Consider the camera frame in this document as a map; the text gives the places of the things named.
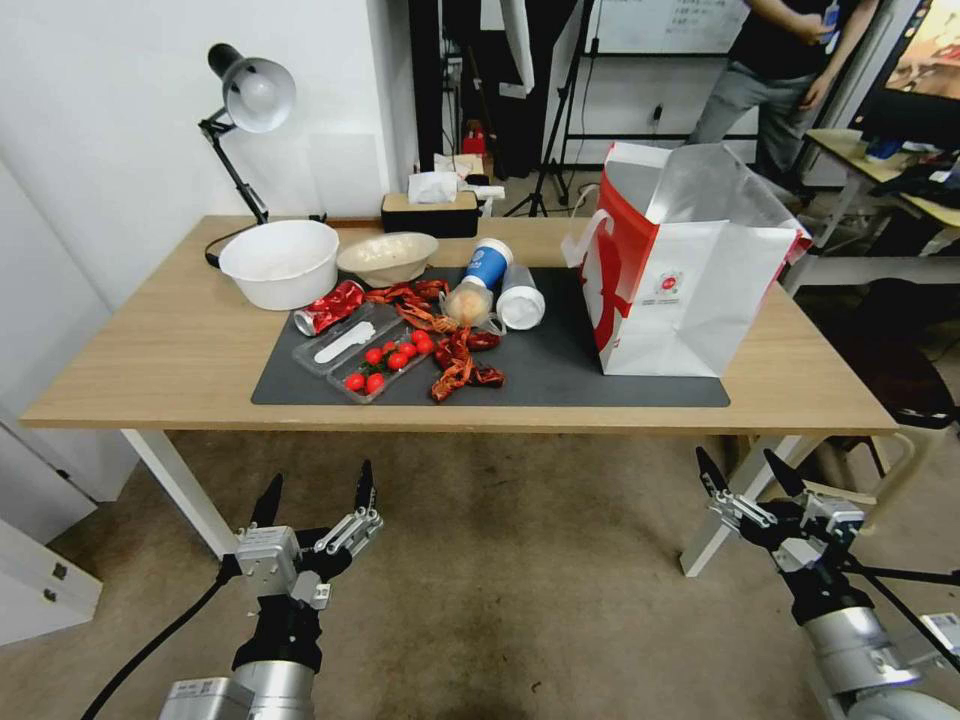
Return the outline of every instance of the gray desk mat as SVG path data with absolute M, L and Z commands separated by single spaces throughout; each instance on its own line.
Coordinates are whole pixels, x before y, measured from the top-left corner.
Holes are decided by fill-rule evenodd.
M 533 268 L 547 313 L 533 330 L 508 333 L 499 347 L 476 353 L 481 363 L 507 376 L 502 388 L 464 387 L 445 405 L 528 407 L 726 407 L 730 398 L 716 378 L 607 376 L 600 369 L 593 328 L 575 270 Z M 431 268 L 424 277 L 446 278 L 460 268 Z M 311 375 L 293 359 L 306 341 L 287 318 L 251 400 L 257 405 L 353 405 L 326 378 Z M 428 389 L 439 377 L 428 358 L 395 382 L 379 405 L 431 405 Z

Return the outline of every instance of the lamp shade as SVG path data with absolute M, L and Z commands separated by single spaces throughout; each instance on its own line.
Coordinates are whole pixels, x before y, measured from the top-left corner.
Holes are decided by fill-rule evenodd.
M 223 81 L 223 106 L 241 130 L 270 132 L 290 115 L 297 87 L 283 65 L 244 57 L 226 43 L 210 48 L 207 61 Z

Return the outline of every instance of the beige ceramic bowl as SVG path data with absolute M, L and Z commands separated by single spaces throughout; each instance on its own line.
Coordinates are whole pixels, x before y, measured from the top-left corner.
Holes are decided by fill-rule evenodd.
M 432 235 L 387 233 L 345 248 L 337 267 L 355 273 L 370 287 L 389 287 L 422 275 L 438 247 Z

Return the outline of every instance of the shopping bag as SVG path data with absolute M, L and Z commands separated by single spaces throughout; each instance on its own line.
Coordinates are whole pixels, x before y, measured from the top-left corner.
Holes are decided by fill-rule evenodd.
M 722 377 L 788 251 L 809 234 L 723 145 L 616 143 L 580 267 L 603 372 Z

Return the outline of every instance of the small desk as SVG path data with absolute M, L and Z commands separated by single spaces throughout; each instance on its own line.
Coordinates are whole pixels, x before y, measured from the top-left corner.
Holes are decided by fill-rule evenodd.
M 287 314 L 253 307 L 203 262 L 210 239 L 246 222 L 202 220 L 23 416 L 31 427 L 121 429 L 218 555 L 236 538 L 165 430 L 759 434 L 730 478 L 734 492 L 755 497 L 771 480 L 764 448 L 796 461 L 825 436 L 896 427 L 776 284 L 724 378 L 726 408 L 254 405 L 250 394 Z M 562 266 L 567 228 L 566 219 L 482 218 L 479 234 L 507 242 L 518 262 Z M 338 227 L 343 245 L 377 231 Z M 444 239 L 432 262 L 462 266 L 474 243 Z M 728 533 L 705 513 L 685 572 L 699 573 Z
M 917 283 L 960 282 L 960 258 L 957 257 L 824 257 L 821 250 L 837 229 L 850 204 L 867 186 L 892 180 L 900 174 L 907 159 L 897 153 L 883 162 L 868 162 L 864 145 L 856 130 L 808 130 L 807 137 L 819 148 L 843 164 L 847 183 L 837 198 L 827 227 L 814 239 L 816 245 L 794 265 L 784 288 L 790 295 L 803 285 L 860 285 L 878 278 L 901 278 Z M 912 215 L 928 217 L 940 223 L 946 232 L 960 237 L 960 210 L 914 197 L 897 195 L 896 201 Z

